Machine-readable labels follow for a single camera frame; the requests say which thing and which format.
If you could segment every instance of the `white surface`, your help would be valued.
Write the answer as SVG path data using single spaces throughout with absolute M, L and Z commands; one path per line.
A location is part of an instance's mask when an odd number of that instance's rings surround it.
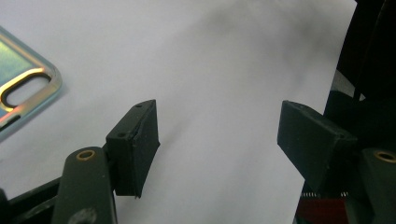
M 12 198 L 157 99 L 160 141 L 120 223 L 291 223 L 303 179 L 276 144 L 282 100 L 323 111 L 352 0 L 8 1 L 0 24 L 61 71 L 59 98 L 0 143 Z

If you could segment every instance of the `white paper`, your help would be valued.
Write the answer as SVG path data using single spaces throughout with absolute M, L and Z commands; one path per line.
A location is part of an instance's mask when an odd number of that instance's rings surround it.
M 304 181 L 276 144 L 281 103 L 324 110 L 354 1 L 0 3 L 0 24 L 64 79 L 0 143 L 8 198 L 156 99 L 162 144 L 142 198 L 116 197 L 119 223 L 292 222 Z

